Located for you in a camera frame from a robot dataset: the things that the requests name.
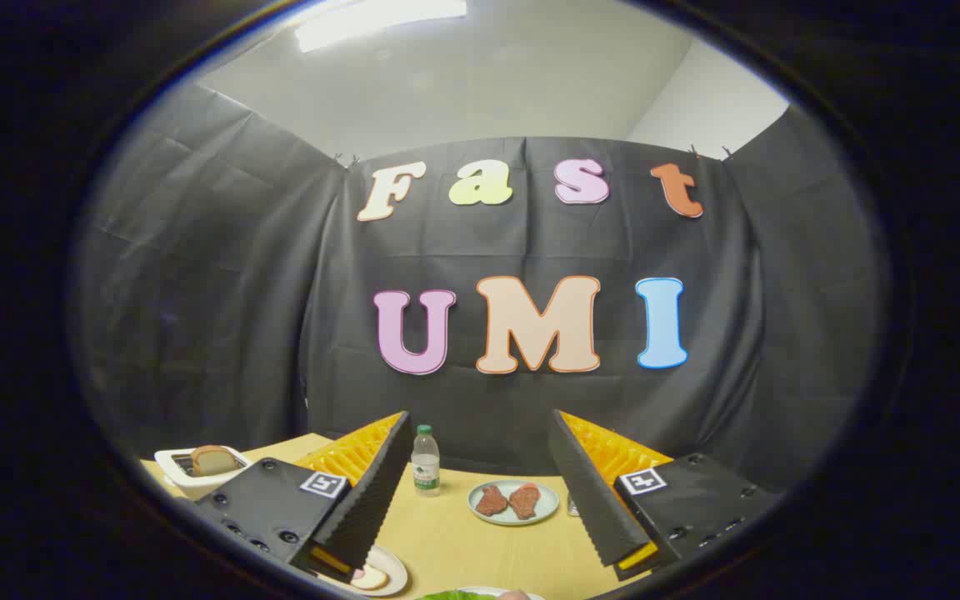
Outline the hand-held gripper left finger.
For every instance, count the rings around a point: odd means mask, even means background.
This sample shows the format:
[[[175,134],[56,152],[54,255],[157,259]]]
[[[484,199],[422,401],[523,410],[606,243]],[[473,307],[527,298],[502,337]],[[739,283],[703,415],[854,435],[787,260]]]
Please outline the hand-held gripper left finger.
[[[197,500],[214,527],[281,563],[347,583],[388,515],[413,448],[408,411],[294,462],[262,458]]]

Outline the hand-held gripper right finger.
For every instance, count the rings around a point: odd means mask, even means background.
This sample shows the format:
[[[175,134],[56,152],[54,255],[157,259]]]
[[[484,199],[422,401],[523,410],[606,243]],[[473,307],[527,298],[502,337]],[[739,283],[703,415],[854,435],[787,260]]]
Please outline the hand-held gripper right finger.
[[[622,581],[713,549],[783,498],[705,453],[671,458],[563,410],[548,448],[599,562]]]

